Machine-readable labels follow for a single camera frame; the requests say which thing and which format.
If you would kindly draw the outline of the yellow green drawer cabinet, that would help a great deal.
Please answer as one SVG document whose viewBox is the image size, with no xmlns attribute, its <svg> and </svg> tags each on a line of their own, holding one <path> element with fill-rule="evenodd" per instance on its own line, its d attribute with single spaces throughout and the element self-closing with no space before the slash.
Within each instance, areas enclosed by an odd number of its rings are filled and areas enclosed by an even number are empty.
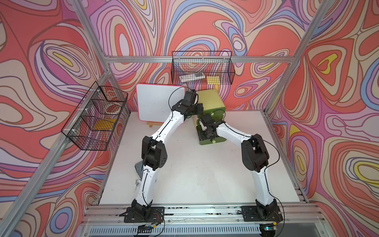
<svg viewBox="0 0 379 237">
<path fill-rule="evenodd" d="M 216 89 L 197 91 L 197 94 L 198 94 L 198 104 L 202 103 L 204 110 L 225 107 L 224 102 L 219 96 L 218 91 Z M 199 127 L 200 119 L 202 116 L 203 114 L 194 115 L 192 117 L 192 120 L 196 128 Z"/>
</svg>

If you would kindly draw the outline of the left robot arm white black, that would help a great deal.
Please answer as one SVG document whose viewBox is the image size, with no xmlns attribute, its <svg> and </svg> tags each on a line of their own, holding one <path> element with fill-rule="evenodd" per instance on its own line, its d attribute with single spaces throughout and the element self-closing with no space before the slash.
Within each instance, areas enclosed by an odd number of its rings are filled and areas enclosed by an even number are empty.
<svg viewBox="0 0 379 237">
<path fill-rule="evenodd" d="M 153 192 L 158 172 L 167 162 L 165 143 L 186 119 L 200 115 L 203 105 L 198 102 L 194 89 L 185 92 L 184 97 L 170 107 L 170 114 L 163 125 L 151 136 L 142 140 L 142 178 L 137 197 L 132 202 L 133 211 L 141 216 L 152 212 Z"/>
</svg>

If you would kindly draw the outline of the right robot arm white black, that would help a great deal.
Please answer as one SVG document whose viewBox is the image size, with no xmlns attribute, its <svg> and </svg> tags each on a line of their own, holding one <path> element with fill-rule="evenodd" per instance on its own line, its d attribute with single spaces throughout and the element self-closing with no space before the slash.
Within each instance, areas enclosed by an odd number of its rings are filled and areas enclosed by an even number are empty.
<svg viewBox="0 0 379 237">
<path fill-rule="evenodd" d="M 256 188 L 257 212 L 262 219 L 268 218 L 272 213 L 278 213 L 276 198 L 270 193 L 267 168 L 269 167 L 269 153 L 265 146 L 265 140 L 259 134 L 251 135 L 239 131 L 224 120 L 214 120 L 209 114 L 200 119 L 200 133 L 205 138 L 214 140 L 222 137 L 233 142 L 241 148 L 242 163 L 251 171 Z"/>
</svg>

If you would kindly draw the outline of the grey remote in back basket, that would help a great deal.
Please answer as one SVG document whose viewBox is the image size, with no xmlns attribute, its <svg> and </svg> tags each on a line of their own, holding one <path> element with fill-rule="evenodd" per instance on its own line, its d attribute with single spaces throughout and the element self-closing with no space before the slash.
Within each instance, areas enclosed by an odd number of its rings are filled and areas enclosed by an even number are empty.
<svg viewBox="0 0 379 237">
<path fill-rule="evenodd" d="M 206 78 L 206 76 L 202 72 L 179 76 L 179 79 L 182 83 L 188 83 L 188 82 L 203 80 L 205 78 Z"/>
</svg>

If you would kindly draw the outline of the pink framed whiteboard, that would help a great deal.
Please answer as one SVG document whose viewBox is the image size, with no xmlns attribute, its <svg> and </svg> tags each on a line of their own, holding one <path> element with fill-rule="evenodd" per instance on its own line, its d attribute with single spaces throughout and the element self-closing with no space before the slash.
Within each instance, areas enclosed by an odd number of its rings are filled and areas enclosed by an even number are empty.
<svg viewBox="0 0 379 237">
<path fill-rule="evenodd" d="M 163 123 L 171 107 L 184 98 L 186 89 L 167 85 L 137 85 L 138 115 L 141 121 Z"/>
</svg>

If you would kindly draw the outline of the yellow sponge in back basket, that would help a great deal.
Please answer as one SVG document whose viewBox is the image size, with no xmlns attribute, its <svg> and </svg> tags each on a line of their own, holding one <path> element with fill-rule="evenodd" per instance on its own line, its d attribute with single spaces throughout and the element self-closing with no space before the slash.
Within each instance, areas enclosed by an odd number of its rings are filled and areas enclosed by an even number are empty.
<svg viewBox="0 0 379 237">
<path fill-rule="evenodd" d="M 206 82 L 208 85 L 214 85 L 214 86 L 221 84 L 221 80 L 219 76 L 207 76 Z"/>
</svg>

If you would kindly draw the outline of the grey felt eraser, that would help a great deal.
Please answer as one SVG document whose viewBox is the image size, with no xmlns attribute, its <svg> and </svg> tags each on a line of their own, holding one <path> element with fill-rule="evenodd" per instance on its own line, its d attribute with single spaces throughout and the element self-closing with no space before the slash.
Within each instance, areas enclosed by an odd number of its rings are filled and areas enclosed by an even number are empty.
<svg viewBox="0 0 379 237">
<path fill-rule="evenodd" d="M 140 178 L 143 176 L 143 161 L 140 161 L 135 164 L 135 170 Z"/>
</svg>

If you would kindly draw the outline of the yellow item in left basket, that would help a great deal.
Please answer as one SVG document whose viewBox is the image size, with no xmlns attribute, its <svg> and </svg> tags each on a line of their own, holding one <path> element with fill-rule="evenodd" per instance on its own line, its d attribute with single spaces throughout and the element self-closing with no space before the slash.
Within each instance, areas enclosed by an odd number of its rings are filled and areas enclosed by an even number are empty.
<svg viewBox="0 0 379 237">
<path fill-rule="evenodd" d="M 95 131 L 112 131 L 115 125 L 116 119 L 98 119 L 94 125 Z"/>
</svg>

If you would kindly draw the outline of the white clip on table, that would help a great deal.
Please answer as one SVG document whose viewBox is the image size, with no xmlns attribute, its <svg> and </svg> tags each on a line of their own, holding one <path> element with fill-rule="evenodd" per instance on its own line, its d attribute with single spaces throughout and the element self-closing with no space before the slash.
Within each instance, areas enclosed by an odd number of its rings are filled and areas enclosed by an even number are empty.
<svg viewBox="0 0 379 237">
<path fill-rule="evenodd" d="M 139 186 L 140 186 L 140 184 L 141 184 L 141 179 L 136 179 L 136 180 L 135 180 L 135 190 L 136 190 L 136 191 L 139 190 Z"/>
</svg>

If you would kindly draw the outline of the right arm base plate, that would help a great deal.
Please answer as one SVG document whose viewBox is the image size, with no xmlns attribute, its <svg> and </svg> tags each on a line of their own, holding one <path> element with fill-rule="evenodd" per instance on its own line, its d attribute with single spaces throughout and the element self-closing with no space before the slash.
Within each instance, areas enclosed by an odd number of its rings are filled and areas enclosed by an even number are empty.
<svg viewBox="0 0 379 237">
<path fill-rule="evenodd" d="M 284 220 L 280 208 L 274 207 L 261 207 L 261 206 L 242 206 L 241 213 L 245 222 L 269 222 L 280 223 Z"/>
</svg>

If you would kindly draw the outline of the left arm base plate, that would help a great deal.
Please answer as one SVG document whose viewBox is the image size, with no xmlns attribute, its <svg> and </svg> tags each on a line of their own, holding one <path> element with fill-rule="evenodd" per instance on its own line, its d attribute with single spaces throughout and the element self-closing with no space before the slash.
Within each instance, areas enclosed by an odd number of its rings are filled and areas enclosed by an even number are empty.
<svg viewBox="0 0 379 237">
<path fill-rule="evenodd" d="M 128 207 L 123 213 L 124 223 L 162 223 L 165 208 L 163 206 L 148 207 L 143 209 Z"/>
</svg>

